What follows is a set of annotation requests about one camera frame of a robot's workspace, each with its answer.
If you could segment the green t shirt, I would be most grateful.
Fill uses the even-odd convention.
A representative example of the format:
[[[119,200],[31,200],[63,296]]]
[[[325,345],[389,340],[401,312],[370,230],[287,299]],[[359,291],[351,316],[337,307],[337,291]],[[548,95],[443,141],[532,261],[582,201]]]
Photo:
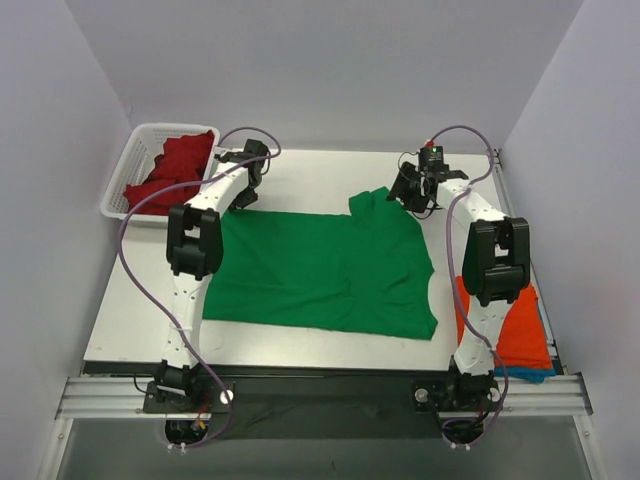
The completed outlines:
[[[203,318],[431,339],[434,267],[418,222],[387,195],[363,191],[338,215],[225,214]]]

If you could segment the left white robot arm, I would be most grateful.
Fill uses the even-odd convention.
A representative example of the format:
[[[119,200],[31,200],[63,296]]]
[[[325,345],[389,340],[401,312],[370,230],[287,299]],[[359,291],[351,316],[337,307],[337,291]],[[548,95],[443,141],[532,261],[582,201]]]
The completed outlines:
[[[258,200],[257,187],[270,156],[266,144],[249,139],[241,151],[223,154],[211,183],[169,210],[166,258],[173,275],[173,297],[166,348],[155,375],[159,391],[182,412],[202,399],[196,381],[204,301],[223,260],[221,220],[228,211]]]

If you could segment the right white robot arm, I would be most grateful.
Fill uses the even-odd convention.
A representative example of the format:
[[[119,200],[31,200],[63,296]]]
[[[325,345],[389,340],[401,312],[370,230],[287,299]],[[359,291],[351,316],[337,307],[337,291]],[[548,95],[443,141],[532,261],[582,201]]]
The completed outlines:
[[[446,254],[455,310],[464,331],[453,361],[459,371],[443,383],[448,404],[465,408],[476,400],[479,386],[472,376],[494,370],[494,353],[511,305],[530,284],[530,230],[528,222],[494,208],[475,192],[469,177],[445,162],[443,148],[428,142],[415,153],[417,163],[404,162],[387,196],[404,210],[422,214],[446,211]],[[461,303],[453,263],[452,226],[467,234],[462,280],[469,307]]]

